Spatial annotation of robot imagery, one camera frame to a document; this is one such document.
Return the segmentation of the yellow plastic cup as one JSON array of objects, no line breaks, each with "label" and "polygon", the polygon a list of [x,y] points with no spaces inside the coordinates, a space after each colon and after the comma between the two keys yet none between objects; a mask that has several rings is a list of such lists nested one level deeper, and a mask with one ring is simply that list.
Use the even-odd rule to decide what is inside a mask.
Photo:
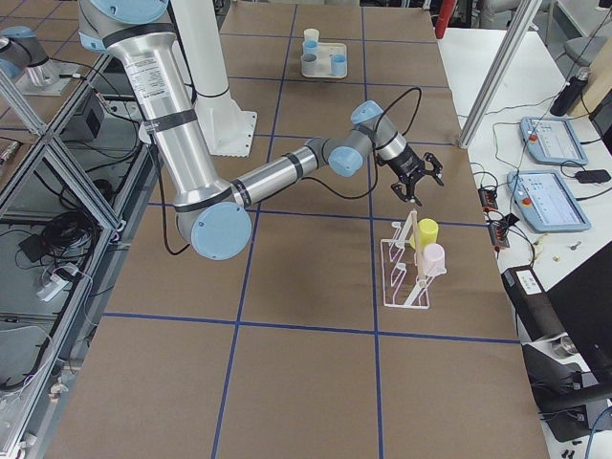
[{"label": "yellow plastic cup", "polygon": [[418,225],[411,226],[411,233],[408,239],[408,244],[412,249],[416,248],[414,236],[419,234],[421,248],[424,248],[428,244],[435,243],[437,241],[439,226],[438,223],[430,218],[424,218],[418,221]]}]

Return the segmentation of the pink plastic cup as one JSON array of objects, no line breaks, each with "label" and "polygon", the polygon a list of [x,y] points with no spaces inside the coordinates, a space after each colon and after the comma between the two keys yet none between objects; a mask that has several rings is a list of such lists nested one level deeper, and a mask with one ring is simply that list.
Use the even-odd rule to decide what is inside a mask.
[{"label": "pink plastic cup", "polygon": [[426,276],[437,277],[447,273],[445,249],[437,243],[423,248],[423,270]]}]

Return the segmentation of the light blue cup front row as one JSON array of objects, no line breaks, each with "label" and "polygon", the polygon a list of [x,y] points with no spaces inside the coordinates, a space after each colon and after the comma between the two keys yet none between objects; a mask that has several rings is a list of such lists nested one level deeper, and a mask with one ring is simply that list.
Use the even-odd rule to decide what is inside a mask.
[{"label": "light blue cup front row", "polygon": [[346,55],[332,55],[330,58],[331,75],[337,78],[344,78],[347,75]]}]

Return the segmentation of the light blue cup row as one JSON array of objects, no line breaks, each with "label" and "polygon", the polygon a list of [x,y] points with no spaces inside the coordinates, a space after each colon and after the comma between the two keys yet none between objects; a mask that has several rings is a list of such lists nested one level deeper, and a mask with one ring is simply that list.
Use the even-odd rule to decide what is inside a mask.
[{"label": "light blue cup row", "polygon": [[302,42],[302,52],[305,55],[316,55],[318,48],[318,42],[316,40],[308,39]]},{"label": "light blue cup row", "polygon": [[330,58],[331,75],[337,78],[344,78],[347,75],[346,55],[332,55]]}]

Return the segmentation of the white cup tray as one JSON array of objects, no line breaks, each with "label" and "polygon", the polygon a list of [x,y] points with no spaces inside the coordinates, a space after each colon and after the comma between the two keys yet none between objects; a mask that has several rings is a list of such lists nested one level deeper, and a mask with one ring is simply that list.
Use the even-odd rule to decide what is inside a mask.
[{"label": "white cup tray", "polygon": [[300,58],[301,74],[308,78],[345,78],[348,73],[347,48],[342,43],[305,40]]}]

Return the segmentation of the grey plastic cup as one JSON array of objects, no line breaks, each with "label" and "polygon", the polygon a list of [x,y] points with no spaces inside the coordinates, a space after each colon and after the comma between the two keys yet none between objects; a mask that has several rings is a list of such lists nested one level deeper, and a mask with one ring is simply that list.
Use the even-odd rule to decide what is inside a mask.
[{"label": "grey plastic cup", "polygon": [[317,55],[303,54],[300,59],[301,74],[304,77],[315,77],[317,74]]}]

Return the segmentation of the light blue cup back row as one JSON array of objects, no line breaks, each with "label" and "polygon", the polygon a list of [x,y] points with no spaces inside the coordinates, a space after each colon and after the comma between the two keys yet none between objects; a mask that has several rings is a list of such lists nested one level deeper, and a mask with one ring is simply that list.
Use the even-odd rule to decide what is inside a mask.
[{"label": "light blue cup back row", "polygon": [[316,40],[308,39],[302,42],[302,52],[305,55],[316,55],[318,48],[318,42]]}]

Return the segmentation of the cream white plastic cup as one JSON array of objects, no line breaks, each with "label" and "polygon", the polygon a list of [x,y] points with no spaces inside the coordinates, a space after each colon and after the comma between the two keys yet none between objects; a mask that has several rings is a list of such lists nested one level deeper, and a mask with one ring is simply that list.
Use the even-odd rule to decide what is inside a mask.
[{"label": "cream white plastic cup", "polygon": [[319,30],[314,28],[309,28],[303,31],[303,38],[305,41],[319,41]]}]

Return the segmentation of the lower teach pendant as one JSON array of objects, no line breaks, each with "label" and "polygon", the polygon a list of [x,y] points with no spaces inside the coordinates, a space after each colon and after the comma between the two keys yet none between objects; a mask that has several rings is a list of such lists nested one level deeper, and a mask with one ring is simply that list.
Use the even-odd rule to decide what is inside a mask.
[{"label": "lower teach pendant", "polygon": [[523,220],[535,232],[580,232],[591,223],[556,170],[508,174],[508,185]]}]

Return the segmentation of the teach pendant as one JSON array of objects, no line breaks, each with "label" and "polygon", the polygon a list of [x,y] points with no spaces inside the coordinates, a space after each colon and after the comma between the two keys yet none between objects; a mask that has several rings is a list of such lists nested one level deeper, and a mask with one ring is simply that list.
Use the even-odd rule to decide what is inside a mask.
[{"label": "teach pendant", "polygon": [[588,159],[567,119],[524,117],[520,132],[536,163],[587,165]]},{"label": "teach pendant", "polygon": [[591,223],[556,170],[508,174],[508,185],[523,220],[535,232],[580,232]]}]

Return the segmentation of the upper teach pendant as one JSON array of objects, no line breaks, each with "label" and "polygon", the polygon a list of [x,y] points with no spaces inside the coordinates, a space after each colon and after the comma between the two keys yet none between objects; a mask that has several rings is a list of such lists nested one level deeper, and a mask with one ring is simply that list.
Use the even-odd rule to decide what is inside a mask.
[{"label": "upper teach pendant", "polygon": [[524,117],[520,132],[536,163],[587,165],[588,159],[567,119]]}]

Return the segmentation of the black water bottle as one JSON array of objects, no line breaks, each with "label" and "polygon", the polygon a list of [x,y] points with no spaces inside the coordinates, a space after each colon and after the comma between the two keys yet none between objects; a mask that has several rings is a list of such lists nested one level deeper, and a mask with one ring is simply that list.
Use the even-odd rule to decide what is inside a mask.
[{"label": "black water bottle", "polygon": [[579,96],[588,83],[590,75],[591,69],[589,67],[580,67],[576,74],[569,79],[568,84],[555,99],[552,107],[550,108],[550,114],[556,117],[566,115],[570,108],[579,99]]}]

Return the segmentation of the red fire extinguisher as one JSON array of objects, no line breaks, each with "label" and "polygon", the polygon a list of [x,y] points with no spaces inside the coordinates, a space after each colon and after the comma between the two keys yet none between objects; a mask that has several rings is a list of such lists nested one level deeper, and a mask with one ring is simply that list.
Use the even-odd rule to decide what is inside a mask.
[{"label": "red fire extinguisher", "polygon": [[442,0],[436,19],[434,33],[437,39],[442,39],[445,35],[450,18],[453,15],[456,0]]}]

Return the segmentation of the black box device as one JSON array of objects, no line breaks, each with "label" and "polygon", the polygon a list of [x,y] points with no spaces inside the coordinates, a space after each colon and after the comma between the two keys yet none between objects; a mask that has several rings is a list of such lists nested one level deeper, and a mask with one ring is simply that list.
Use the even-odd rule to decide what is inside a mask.
[{"label": "black box device", "polygon": [[511,267],[501,274],[506,293],[531,339],[565,331],[552,303],[529,265]]}]

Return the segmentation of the black monitor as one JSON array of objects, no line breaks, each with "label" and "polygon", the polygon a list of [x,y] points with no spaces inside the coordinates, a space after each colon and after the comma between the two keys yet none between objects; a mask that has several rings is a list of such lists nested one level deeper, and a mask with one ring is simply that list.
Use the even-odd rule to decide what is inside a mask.
[{"label": "black monitor", "polygon": [[548,292],[565,331],[601,382],[611,380],[611,270],[606,245]]}]

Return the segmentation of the aluminium frame post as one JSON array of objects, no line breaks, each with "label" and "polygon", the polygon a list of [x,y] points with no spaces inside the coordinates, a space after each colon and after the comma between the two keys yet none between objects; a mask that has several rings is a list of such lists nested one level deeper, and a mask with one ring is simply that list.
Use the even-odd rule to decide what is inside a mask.
[{"label": "aluminium frame post", "polygon": [[541,0],[524,0],[518,5],[514,20],[506,31],[458,138],[460,148],[470,146],[541,4]]}]

